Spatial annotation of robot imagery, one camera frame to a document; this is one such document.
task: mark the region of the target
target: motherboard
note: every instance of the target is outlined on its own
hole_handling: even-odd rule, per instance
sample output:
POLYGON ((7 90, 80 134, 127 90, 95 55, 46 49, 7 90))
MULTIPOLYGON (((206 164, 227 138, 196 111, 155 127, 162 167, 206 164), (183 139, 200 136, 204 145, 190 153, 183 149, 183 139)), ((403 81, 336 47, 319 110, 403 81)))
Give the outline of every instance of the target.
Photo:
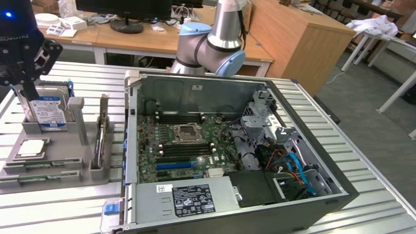
POLYGON ((240 166, 220 114, 139 116, 140 183, 223 176, 240 166))

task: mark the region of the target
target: blue hard drive label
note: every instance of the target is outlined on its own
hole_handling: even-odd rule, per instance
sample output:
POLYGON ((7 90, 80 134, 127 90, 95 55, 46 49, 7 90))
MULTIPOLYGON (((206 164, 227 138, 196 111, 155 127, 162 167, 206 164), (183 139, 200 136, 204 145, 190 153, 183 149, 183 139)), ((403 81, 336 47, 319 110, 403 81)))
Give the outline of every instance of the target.
POLYGON ((215 205, 207 184, 172 188, 175 214, 178 217, 215 212, 215 205))
POLYGON ((39 97, 31 102, 38 122, 48 128, 66 126, 67 120, 64 111, 60 109, 62 100, 59 97, 39 97))

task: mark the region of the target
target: wooden cabinet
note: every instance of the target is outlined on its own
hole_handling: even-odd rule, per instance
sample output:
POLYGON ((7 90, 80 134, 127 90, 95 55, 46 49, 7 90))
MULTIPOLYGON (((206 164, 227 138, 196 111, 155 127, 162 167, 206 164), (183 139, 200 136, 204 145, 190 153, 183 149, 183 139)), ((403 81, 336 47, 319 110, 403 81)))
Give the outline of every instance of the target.
POLYGON ((298 80, 314 96, 356 32, 330 16, 278 0, 251 2, 250 33, 275 60, 267 77, 298 80))

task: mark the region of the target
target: desk leg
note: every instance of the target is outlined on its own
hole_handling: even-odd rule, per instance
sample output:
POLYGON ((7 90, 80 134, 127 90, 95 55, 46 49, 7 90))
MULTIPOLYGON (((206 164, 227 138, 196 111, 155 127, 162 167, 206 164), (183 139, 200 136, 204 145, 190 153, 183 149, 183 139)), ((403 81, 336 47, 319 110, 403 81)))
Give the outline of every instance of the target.
POLYGON ((374 57, 372 60, 370 61, 370 64, 368 64, 370 67, 375 64, 376 59, 379 58, 379 55, 386 51, 386 48, 388 47, 390 43, 391 43, 390 40, 386 41, 386 43, 384 43, 384 45, 382 46, 379 52, 376 53, 375 57, 374 57))
POLYGON ((106 65, 106 48, 94 47, 94 56, 96 58, 96 64, 106 65))
POLYGON ((416 140, 416 129, 411 132, 410 137, 412 140, 416 140))
POLYGON ((404 82, 404 84, 400 86, 398 91, 392 94, 387 102, 383 104, 380 109, 378 110, 380 113, 383 113, 388 107, 392 105, 392 103, 398 100, 398 98, 408 91, 408 89, 415 85, 416 83, 416 72, 411 75, 408 80, 404 82))
POLYGON ((256 77, 266 77, 266 73, 268 71, 270 66, 271 66, 270 62, 262 63, 258 73, 256 73, 256 77))
POLYGON ((362 50, 362 48, 363 48, 363 46, 364 46, 367 40, 368 40, 368 35, 364 35, 364 37, 363 37, 363 39, 362 39, 362 41, 360 41, 360 43, 359 43, 356 49, 354 50, 354 52, 352 52, 352 54, 351 54, 351 56, 350 56, 350 58, 348 58, 348 60, 347 60, 347 62, 346 62, 346 64, 344 64, 343 68, 340 69, 343 72, 347 71, 347 69, 348 69, 348 67, 350 67, 350 64, 351 64, 354 58, 356 57, 359 51, 362 50))
POLYGON ((370 40, 370 43, 368 43, 368 45, 366 46, 366 48, 364 48, 364 50, 363 50, 363 52, 362 52, 359 58, 354 61, 354 64, 355 64, 355 65, 359 65, 359 63, 362 62, 362 60, 363 60, 363 58, 364 58, 364 55, 367 54, 368 50, 370 50, 371 47, 374 46, 375 40, 376 40, 376 38, 372 38, 372 39, 370 40))

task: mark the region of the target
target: monitor stand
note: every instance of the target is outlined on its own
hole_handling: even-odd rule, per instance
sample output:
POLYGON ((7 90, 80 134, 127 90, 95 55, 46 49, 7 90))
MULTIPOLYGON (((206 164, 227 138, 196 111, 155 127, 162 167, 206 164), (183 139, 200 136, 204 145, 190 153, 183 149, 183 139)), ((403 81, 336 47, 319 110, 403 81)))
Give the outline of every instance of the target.
POLYGON ((130 18, 126 17, 124 20, 119 19, 110 23, 110 26, 114 30, 120 33, 136 34, 142 33, 143 26, 138 22, 130 21, 130 18))

